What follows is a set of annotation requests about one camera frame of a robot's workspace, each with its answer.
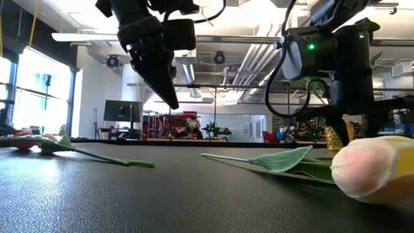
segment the white wall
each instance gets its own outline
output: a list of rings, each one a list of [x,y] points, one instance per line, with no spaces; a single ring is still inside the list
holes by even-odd
[[[87,47],[78,48],[77,67],[81,71],[75,83],[72,136],[94,139],[94,109],[98,127],[109,127],[110,123],[104,123],[105,101],[120,99],[122,79],[88,55]]]

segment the green stem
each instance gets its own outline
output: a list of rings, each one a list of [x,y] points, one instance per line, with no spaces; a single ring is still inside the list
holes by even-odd
[[[137,165],[137,166],[147,166],[149,168],[154,168],[155,163],[149,162],[149,161],[133,161],[129,159],[123,159],[123,161],[129,162],[131,165]]]
[[[94,155],[92,153],[82,151],[82,150],[76,149],[76,148],[71,147],[71,146],[65,146],[65,145],[62,145],[62,144],[58,144],[58,146],[60,146],[62,148],[65,148],[66,150],[69,150],[69,151],[75,151],[75,152],[78,152],[78,153],[82,153],[84,155],[89,155],[89,156],[97,158],[97,159],[113,162],[115,164],[119,164],[119,165],[123,165],[123,166],[130,166],[131,165],[131,163],[128,162],[128,161],[123,161],[123,160],[120,160],[120,159],[114,159],[114,158],[100,156],[100,155]]]
[[[249,162],[248,159],[239,159],[234,157],[225,157],[225,156],[218,156],[218,155],[212,155],[207,153],[202,153],[201,156],[203,157],[213,157],[218,159],[227,159],[227,160],[233,160],[233,161],[239,161],[239,162]]]

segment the black mount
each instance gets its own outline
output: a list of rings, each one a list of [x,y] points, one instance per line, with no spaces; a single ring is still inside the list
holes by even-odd
[[[334,34],[311,26],[287,30],[289,47],[283,73],[289,80],[305,76],[329,78],[330,105],[304,109],[296,117],[324,117],[344,146],[348,145],[343,115],[365,115],[363,137],[376,137],[394,109],[414,110],[414,96],[375,101],[369,44],[380,26],[368,18],[344,26]]]
[[[161,23],[148,8],[160,14],[176,10],[193,14],[198,6],[192,0],[98,0],[95,5],[106,17],[114,15],[118,20],[118,40],[132,57],[134,70],[165,103],[177,109],[172,80],[177,70],[171,62],[174,50],[195,49],[194,21],[176,19]]]

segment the green leaf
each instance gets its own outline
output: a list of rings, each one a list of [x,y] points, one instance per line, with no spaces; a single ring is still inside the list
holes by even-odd
[[[302,162],[322,162],[321,160],[317,158],[309,157],[309,156],[305,156],[301,161]]]
[[[249,159],[248,162],[262,166],[270,172],[285,172],[295,167],[312,148],[312,146],[307,146],[290,151],[266,154],[255,159]]]
[[[332,178],[331,164],[329,163],[299,162],[295,167],[286,172],[295,175],[305,175],[327,184],[335,184]]]

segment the black table surface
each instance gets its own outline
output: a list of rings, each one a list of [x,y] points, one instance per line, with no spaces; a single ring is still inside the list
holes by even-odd
[[[75,146],[156,167],[0,149],[0,232],[414,232],[414,205],[367,205],[333,185],[200,156],[283,149]]]

